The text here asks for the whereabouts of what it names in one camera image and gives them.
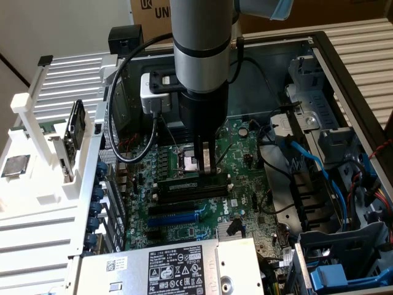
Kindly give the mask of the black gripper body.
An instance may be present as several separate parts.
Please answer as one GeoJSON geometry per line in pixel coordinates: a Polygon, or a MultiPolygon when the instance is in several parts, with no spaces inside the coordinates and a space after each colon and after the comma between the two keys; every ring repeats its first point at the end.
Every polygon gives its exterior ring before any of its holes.
{"type": "Polygon", "coordinates": [[[179,116],[195,138],[213,141],[227,118],[228,82],[208,93],[184,91],[179,94],[179,116]]]}

